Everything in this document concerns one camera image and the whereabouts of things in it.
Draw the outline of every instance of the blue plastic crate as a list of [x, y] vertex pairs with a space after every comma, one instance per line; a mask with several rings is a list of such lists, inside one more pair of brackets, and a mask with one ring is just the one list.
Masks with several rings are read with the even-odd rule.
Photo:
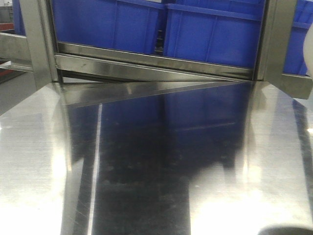
[[307, 67], [303, 57], [303, 43], [310, 24], [295, 22], [292, 27], [285, 60], [285, 73], [305, 75]]
[[146, 54], [155, 51], [164, 11], [145, 0], [53, 0], [52, 7], [59, 41]]
[[25, 36], [25, 28], [22, 18], [20, 1], [13, 0], [12, 3], [13, 3], [13, 20], [15, 33]]
[[261, 16], [264, 0], [177, 0], [177, 4]]
[[239, 67], [254, 67], [259, 17], [169, 4], [164, 55]]
[[313, 23], [313, 1], [312, 0], [298, 0], [296, 12], [294, 16], [295, 22]]

